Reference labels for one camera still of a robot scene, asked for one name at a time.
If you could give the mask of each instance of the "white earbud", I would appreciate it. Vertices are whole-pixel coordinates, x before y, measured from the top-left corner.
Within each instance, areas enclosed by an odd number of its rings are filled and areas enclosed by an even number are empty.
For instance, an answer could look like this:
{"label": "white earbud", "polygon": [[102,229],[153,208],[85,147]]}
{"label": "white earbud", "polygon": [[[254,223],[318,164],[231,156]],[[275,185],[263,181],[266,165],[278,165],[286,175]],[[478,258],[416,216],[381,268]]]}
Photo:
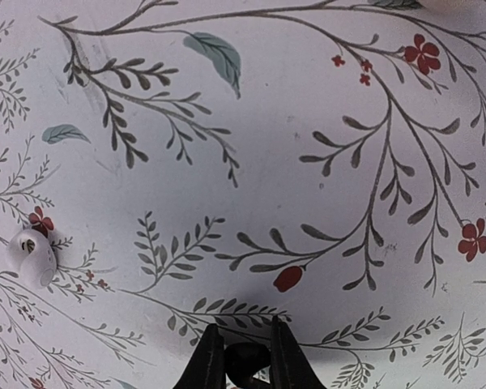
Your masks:
{"label": "white earbud", "polygon": [[[28,241],[34,243],[29,254]],[[49,240],[34,229],[25,229],[11,239],[7,246],[6,261],[11,270],[19,273],[19,278],[30,289],[45,288],[56,274],[56,257]]]}
{"label": "white earbud", "polygon": [[480,0],[418,0],[419,3],[431,11],[439,13],[454,13],[464,11],[480,4]]}

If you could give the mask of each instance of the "wireless earbud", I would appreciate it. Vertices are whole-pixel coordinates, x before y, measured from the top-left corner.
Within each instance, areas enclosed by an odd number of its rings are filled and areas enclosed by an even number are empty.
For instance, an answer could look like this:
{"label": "wireless earbud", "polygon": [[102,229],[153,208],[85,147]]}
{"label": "wireless earbud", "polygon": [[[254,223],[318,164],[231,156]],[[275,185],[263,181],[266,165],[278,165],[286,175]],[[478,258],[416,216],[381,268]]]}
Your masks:
{"label": "wireless earbud", "polygon": [[[28,252],[28,241],[34,249]],[[7,246],[6,261],[11,270],[30,289],[45,288],[56,274],[56,257],[49,240],[34,229],[25,229],[11,239]]]}

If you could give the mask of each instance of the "blue-green leaf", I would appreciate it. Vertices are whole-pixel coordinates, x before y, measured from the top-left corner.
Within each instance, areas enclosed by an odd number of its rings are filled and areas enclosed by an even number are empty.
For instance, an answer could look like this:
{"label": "blue-green leaf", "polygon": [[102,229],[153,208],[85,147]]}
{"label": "blue-green leaf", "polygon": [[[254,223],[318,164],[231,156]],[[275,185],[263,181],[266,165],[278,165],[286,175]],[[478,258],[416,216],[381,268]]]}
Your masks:
{"label": "blue-green leaf", "polygon": [[133,385],[130,385],[129,383],[125,383],[124,381],[121,381],[120,379],[114,378],[114,380],[121,384],[122,389],[137,389]]}
{"label": "blue-green leaf", "polygon": [[230,43],[207,32],[196,32],[184,39],[184,46],[209,58],[221,78],[234,89],[237,98],[241,97],[241,57]]}
{"label": "blue-green leaf", "polygon": [[55,144],[64,139],[81,139],[90,143],[90,139],[79,128],[71,124],[60,124],[59,126],[49,127],[41,136],[41,140],[48,144]]}
{"label": "blue-green leaf", "polygon": [[368,0],[368,3],[389,10],[416,10],[421,8],[421,4],[416,0]]}

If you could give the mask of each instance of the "clip jaw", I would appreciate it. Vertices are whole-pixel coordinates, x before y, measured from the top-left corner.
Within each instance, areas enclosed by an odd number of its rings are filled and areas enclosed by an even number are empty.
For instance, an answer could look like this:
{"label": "clip jaw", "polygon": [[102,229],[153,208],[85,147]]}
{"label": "clip jaw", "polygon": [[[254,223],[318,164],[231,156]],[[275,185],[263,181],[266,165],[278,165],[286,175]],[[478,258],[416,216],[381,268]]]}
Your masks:
{"label": "clip jaw", "polygon": [[[271,383],[253,378],[268,366]],[[225,389],[225,375],[241,389],[326,389],[288,325],[277,316],[272,319],[271,351],[254,343],[233,344],[224,350],[218,327],[209,324],[173,389]]]}

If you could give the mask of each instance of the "printed vine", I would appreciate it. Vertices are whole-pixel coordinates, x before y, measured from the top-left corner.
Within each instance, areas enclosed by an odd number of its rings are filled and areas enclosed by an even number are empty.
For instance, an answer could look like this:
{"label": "printed vine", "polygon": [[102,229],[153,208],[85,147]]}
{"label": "printed vine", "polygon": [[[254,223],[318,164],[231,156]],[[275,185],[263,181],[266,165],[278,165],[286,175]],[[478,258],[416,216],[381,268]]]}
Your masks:
{"label": "printed vine", "polygon": [[484,342],[480,335],[486,328],[479,328],[465,336],[463,322],[464,314],[458,330],[440,338],[440,344],[434,347],[423,364],[427,366],[441,360],[441,364],[445,366],[443,374],[452,383],[460,383],[466,377],[468,368],[474,369],[479,365],[480,358],[486,356],[486,346],[480,349],[480,344]]}
{"label": "printed vine", "polygon": [[[45,156],[40,166],[33,173],[31,146],[34,136],[25,140],[24,150],[17,155],[18,165],[11,166],[11,151],[4,148],[0,151],[0,206],[5,215],[12,216],[21,228],[33,228],[47,236],[54,229],[53,221],[44,215],[43,209],[53,207],[51,199],[38,192],[55,169],[49,165],[49,157]],[[73,242],[73,237],[51,238],[51,246],[61,256],[65,248]],[[7,239],[0,236],[2,245],[8,244]],[[32,251],[31,242],[24,242],[25,250]],[[112,270],[94,270],[98,250],[95,244],[83,256],[80,265],[72,267],[60,263],[58,275],[48,290],[53,293],[59,290],[64,296],[93,299],[89,289],[112,292],[105,280],[93,280],[96,275]],[[144,344],[142,335],[130,332],[124,335],[120,329],[110,330],[106,324],[90,327],[71,318],[68,314],[46,301],[34,292],[17,282],[18,275],[12,271],[0,272],[0,385],[7,387],[15,383],[21,387],[38,387],[45,383],[59,381],[65,389],[75,389],[76,385],[84,387],[106,387],[109,379],[98,378],[89,371],[76,356],[61,348],[48,348],[30,335],[30,326],[43,327],[47,325],[45,318],[52,314],[60,314],[69,323],[78,326],[82,331],[93,336],[103,346],[109,349],[115,357],[129,365],[140,358],[131,354],[129,348]],[[29,358],[39,358],[39,365],[33,371],[31,362],[27,364],[20,345],[28,345],[34,354]]]}
{"label": "printed vine", "polygon": [[[458,158],[453,154],[453,152],[443,142],[443,137],[451,136],[455,134],[460,128],[462,128],[462,123],[460,119],[453,119],[447,126],[434,126],[433,124],[427,124],[415,119],[408,112],[407,109],[409,107],[404,106],[396,98],[393,89],[385,82],[384,76],[380,75],[375,70],[373,66],[374,58],[386,59],[392,65],[393,70],[398,76],[400,83],[405,83],[405,80],[408,77],[407,72],[405,71],[407,70],[409,72],[409,75],[415,77],[423,88],[435,91],[440,95],[443,93],[443,91],[446,91],[448,89],[448,86],[444,83],[438,83],[433,78],[433,71],[439,71],[441,67],[446,64],[448,65],[448,72],[450,73],[451,83],[457,83],[461,76],[465,77],[466,80],[470,82],[475,89],[475,93],[478,96],[480,104],[480,111],[476,116],[471,119],[470,128],[475,129],[481,122],[483,123],[484,128],[481,135],[481,143],[485,145],[486,94],[483,88],[480,86],[479,81],[475,78],[475,75],[477,74],[477,68],[470,63],[464,62],[464,60],[462,60],[452,49],[449,48],[444,39],[445,37],[454,38],[461,41],[463,44],[473,48],[477,52],[479,58],[483,61],[486,68],[486,31],[477,33],[466,33],[450,30],[441,25],[433,24],[432,22],[429,22],[427,20],[420,19],[417,16],[398,12],[399,10],[406,9],[407,7],[411,8],[413,2],[409,2],[410,4],[407,5],[406,2],[379,1],[373,2],[372,5],[351,6],[340,6],[335,3],[337,2],[331,0],[315,2],[303,6],[283,6],[277,8],[234,11],[223,14],[199,16],[190,19],[179,19],[170,22],[163,22],[160,24],[152,24],[142,27],[131,28],[130,24],[132,24],[137,18],[139,18],[142,14],[148,12],[152,8],[163,5],[171,6],[175,4],[175,2],[167,3],[161,1],[142,2],[139,8],[132,15],[129,15],[127,18],[110,28],[105,28],[99,31],[90,31],[71,27],[69,25],[70,22],[75,21],[77,17],[72,17],[58,23],[48,22],[47,20],[44,21],[62,32],[67,37],[67,39],[69,39],[71,47],[74,46],[74,44],[71,40],[72,38],[70,37],[70,34],[78,34],[84,36],[117,36],[135,34],[140,32],[169,32],[190,34],[190,32],[176,29],[169,30],[169,28],[176,28],[179,26],[186,26],[190,24],[195,24],[197,22],[205,22],[214,19],[232,18],[282,20],[285,23],[297,24],[304,28],[307,28],[315,34],[318,34],[324,39],[328,40],[340,52],[340,55],[336,55],[334,58],[332,58],[336,67],[345,66],[348,59],[352,60],[356,62],[358,69],[360,69],[359,81],[362,85],[369,87],[373,83],[376,83],[376,85],[378,85],[384,91],[387,100],[386,115],[379,123],[373,125],[365,125],[355,118],[344,116],[343,122],[345,125],[350,126],[355,130],[364,132],[364,135],[346,144],[337,144],[334,141],[330,140],[329,136],[324,135],[320,131],[316,131],[315,133],[313,133],[313,137],[319,143],[323,143],[325,146],[329,147],[330,152],[324,156],[302,156],[301,161],[304,163],[322,164],[322,174],[325,177],[328,177],[330,176],[331,165],[335,158],[338,158],[345,155],[347,152],[350,152],[351,167],[357,169],[360,166],[361,150],[363,146],[372,138],[378,136],[382,137],[383,147],[377,166],[376,178],[373,182],[373,187],[369,192],[369,203],[366,211],[364,212],[364,215],[358,220],[356,226],[352,228],[349,234],[346,234],[343,237],[330,239],[331,244],[325,249],[318,251],[317,253],[300,252],[297,253],[298,255],[296,255],[296,253],[288,252],[287,250],[256,249],[258,250],[258,252],[252,254],[246,253],[240,256],[227,256],[226,259],[235,259],[235,261],[232,262],[232,267],[237,267],[237,264],[241,261],[242,258],[248,258],[249,256],[267,252],[268,254],[286,255],[287,257],[292,257],[294,259],[291,259],[287,263],[291,263],[292,261],[298,262],[302,266],[302,269],[305,270],[307,266],[314,260],[322,257],[324,254],[342,245],[348,239],[354,237],[355,234],[363,234],[360,246],[346,250],[345,254],[348,254],[348,256],[359,253],[363,255],[364,271],[360,276],[358,276],[358,278],[345,284],[343,288],[345,290],[353,289],[361,283],[366,282],[371,290],[375,290],[377,288],[377,283],[374,280],[373,268],[382,267],[383,262],[381,260],[373,259],[371,257],[370,245],[376,244],[378,246],[382,246],[384,243],[382,232],[378,231],[375,228],[373,220],[373,209],[375,208],[375,205],[377,205],[377,199],[380,199],[381,201],[386,201],[387,199],[391,198],[390,208],[388,211],[390,216],[396,213],[399,207],[400,199],[402,199],[408,206],[411,205],[413,199],[412,195],[403,188],[403,180],[400,178],[401,176],[399,174],[403,172],[403,174],[407,176],[407,179],[410,179],[411,177],[414,177],[416,171],[414,170],[414,168],[404,164],[400,160],[399,156],[396,155],[396,151],[390,141],[392,117],[394,113],[399,113],[407,126],[408,133],[414,139],[416,146],[420,150],[420,156],[423,158],[426,165],[428,166],[428,173],[430,174],[431,184],[433,187],[433,192],[430,199],[425,200],[426,203],[421,209],[415,210],[412,213],[412,215],[407,219],[407,223],[414,225],[420,223],[425,218],[430,218],[432,220],[428,233],[423,238],[419,249],[415,253],[415,262],[422,262],[424,254],[427,253],[428,262],[431,267],[431,276],[425,283],[424,288],[429,289],[430,287],[432,287],[434,295],[437,290],[438,267],[445,262],[442,256],[437,253],[437,240],[438,237],[447,238],[449,236],[448,230],[439,221],[438,216],[440,215],[440,208],[447,208],[458,222],[459,227],[463,227],[463,218],[459,216],[458,211],[454,206],[453,200],[450,197],[450,193],[447,189],[447,186],[451,184],[453,178],[452,168],[456,169],[460,177],[463,179],[465,195],[470,196],[472,187],[476,189],[479,188],[479,183],[476,181],[471,173],[471,171],[475,169],[476,165],[474,162],[465,163],[459,161]],[[400,19],[404,23],[418,28],[420,33],[415,34],[414,45],[411,45],[411,42],[407,42],[399,49],[389,51],[387,49],[383,49],[381,46],[378,45],[379,35],[377,33],[373,34],[370,42],[364,43],[347,41],[330,32],[329,30],[317,24],[313,24],[302,17],[302,15],[307,15],[309,12],[325,13],[336,11],[352,11],[353,13],[382,15],[385,17]],[[198,42],[200,42],[202,39],[208,39],[211,41],[216,41],[218,43],[221,41],[219,38],[211,36],[210,34],[204,32],[201,33],[201,36],[199,35],[199,33],[192,35],[194,36],[194,39]],[[184,45],[186,47],[191,47],[195,49],[193,46],[191,46],[192,44],[190,43],[190,40],[187,42],[184,41]],[[90,75],[90,71],[83,69],[82,64],[79,60],[79,55],[75,53],[75,50],[72,51],[72,58],[67,64],[66,70],[70,71],[71,69],[75,68],[78,69],[78,72],[81,71],[81,73],[84,73],[88,77]],[[116,67],[116,62],[110,61],[104,66],[103,69],[98,70],[98,72],[113,71],[119,76],[119,78],[121,79],[121,83],[123,83],[125,87],[128,87],[130,83],[129,81],[126,81],[126,71],[130,66],[137,66],[142,63],[143,60],[140,58],[124,62],[122,65]],[[141,71],[139,70],[133,69],[130,70],[130,72],[132,72],[134,75],[137,75],[137,77],[146,77],[146,75],[149,75],[151,73],[150,69],[146,70],[146,73],[144,74],[141,73]],[[233,77],[230,79],[226,78],[225,80],[228,82],[233,82],[234,80],[237,81],[239,79],[239,76],[240,72],[234,71]],[[100,84],[99,81],[94,81],[93,79],[91,79],[91,81],[101,88],[102,84]],[[146,81],[141,82],[139,80],[139,83],[141,84],[142,88],[149,88],[149,85]],[[239,83],[232,83],[232,85],[237,85],[237,93],[239,93]],[[107,89],[103,89],[105,94],[108,94],[109,92],[115,92],[112,89],[108,89],[110,87],[106,88]],[[123,107],[118,108],[118,112],[121,112],[124,109]],[[107,110],[104,120],[105,123],[108,122],[108,117],[111,113],[113,113],[112,110]],[[112,118],[112,121],[114,122],[115,120],[117,119],[114,116]],[[173,124],[172,128],[172,139],[175,139],[175,134],[177,134],[177,137],[179,138],[180,134],[175,132],[176,129],[174,128]],[[422,138],[423,136],[428,136],[432,140],[434,145],[438,146],[441,150],[441,156],[444,159],[444,169],[442,172],[440,172],[440,169],[437,167],[436,158],[430,155],[428,151],[430,146],[424,143]],[[183,150],[180,151],[179,156],[185,156],[185,158],[187,158],[186,153],[182,152]],[[382,178],[388,174],[386,171],[388,164],[392,166],[392,175],[388,178],[388,183],[382,184],[382,181],[384,181],[382,180]],[[326,237],[331,237],[330,234],[323,234]]]}
{"label": "printed vine", "polygon": [[192,232],[184,234],[183,239],[173,236],[170,245],[165,245],[160,243],[161,236],[152,216],[153,212],[146,212],[143,218],[138,219],[142,228],[136,232],[138,240],[134,242],[139,249],[139,260],[143,263],[142,273],[151,277],[151,283],[137,292],[121,291],[165,308],[171,314],[167,321],[169,330],[176,331],[179,336],[189,336],[191,346],[195,346],[202,336],[203,328],[209,323],[217,323],[222,330],[244,339],[255,340],[260,336],[246,330],[271,326],[274,315],[291,321],[286,310],[250,305],[237,298],[209,302],[207,297],[202,297],[191,310],[184,310],[150,295],[158,292],[158,285],[166,278],[175,281],[192,280],[198,263],[206,258],[206,254],[216,252],[211,242],[220,239],[221,234],[216,233],[214,228],[225,222],[223,218],[206,216],[203,223],[197,223]]}
{"label": "printed vine", "polygon": [[[9,36],[14,23],[15,21],[11,20],[0,24],[0,44]],[[24,121],[27,119],[30,109],[25,105],[27,97],[23,93],[23,88],[17,85],[17,78],[20,71],[27,69],[31,60],[36,59],[38,50],[33,49],[20,58],[0,58],[0,114],[6,133],[15,128],[16,117]]]}
{"label": "printed vine", "polygon": [[419,340],[429,336],[432,331],[441,329],[445,322],[441,317],[421,320],[418,324],[410,325],[405,331],[399,331],[390,341],[381,346],[364,346],[371,341],[371,335],[381,329],[382,322],[391,320],[384,313],[383,307],[378,312],[372,311],[367,317],[363,317],[354,324],[334,330],[325,335],[317,343],[301,343],[303,347],[321,348],[333,352],[343,352],[354,358],[354,362],[343,366],[338,377],[331,387],[337,389],[350,388],[361,389],[369,382],[375,367],[371,363],[364,362],[361,353],[384,352],[389,354],[389,361],[395,362],[397,357],[406,357],[409,353],[415,353],[420,346]]}
{"label": "printed vine", "polygon": [[[131,18],[132,20],[135,20],[152,7],[171,6],[177,2],[152,1],[147,4],[144,3],[141,2],[140,7]],[[224,139],[224,136],[230,135],[231,131],[225,128],[210,127],[201,124],[197,115],[212,114],[207,107],[198,101],[202,93],[194,92],[185,97],[174,97],[166,89],[160,89],[156,92],[153,88],[154,84],[152,82],[154,81],[161,88],[169,87],[172,82],[171,76],[178,72],[177,68],[166,68],[163,62],[157,62],[148,68],[141,68],[140,66],[146,62],[145,58],[132,58],[121,64],[117,64],[117,58],[110,58],[100,69],[90,69],[84,65],[83,59],[77,50],[75,39],[71,35],[70,27],[68,26],[77,17],[71,17],[58,23],[40,19],[59,30],[68,40],[71,50],[70,60],[63,67],[63,72],[68,76],[68,84],[75,81],[80,87],[84,88],[87,83],[90,83],[102,92],[106,103],[102,118],[103,127],[111,126],[111,144],[114,151],[118,149],[119,142],[123,144],[126,150],[126,165],[128,168],[132,169],[134,167],[135,157],[142,162],[148,162],[149,157],[145,152],[136,148],[137,138],[127,130],[128,122],[122,117],[126,109],[125,103],[148,109],[166,119],[171,130],[171,137],[165,147],[166,149],[170,149],[173,146],[177,146],[177,160],[185,160],[187,164],[193,164],[193,158],[190,155],[187,144],[192,143],[194,137],[202,141],[210,139],[218,143],[222,151],[222,160],[228,165],[228,179],[237,187],[236,171],[240,165],[234,158],[234,148]],[[194,34],[189,34],[188,32],[179,33],[186,34],[186,39],[193,40],[194,45],[205,46],[203,49],[211,50],[219,57],[229,61],[228,51],[230,45],[227,42],[209,41],[210,37],[208,36],[194,36]],[[194,45],[190,44],[191,49],[197,49]],[[232,50],[232,46],[230,46],[230,53],[237,55],[239,58],[239,54],[235,50]],[[238,77],[239,65],[234,61],[230,63],[232,64],[230,68],[234,72],[232,77]],[[125,90],[133,89],[132,79],[135,78],[143,92],[150,92],[153,88],[153,93],[149,96],[137,96],[134,93],[124,92],[117,87],[110,86],[99,77],[107,73],[115,74],[119,78],[122,88]]]}

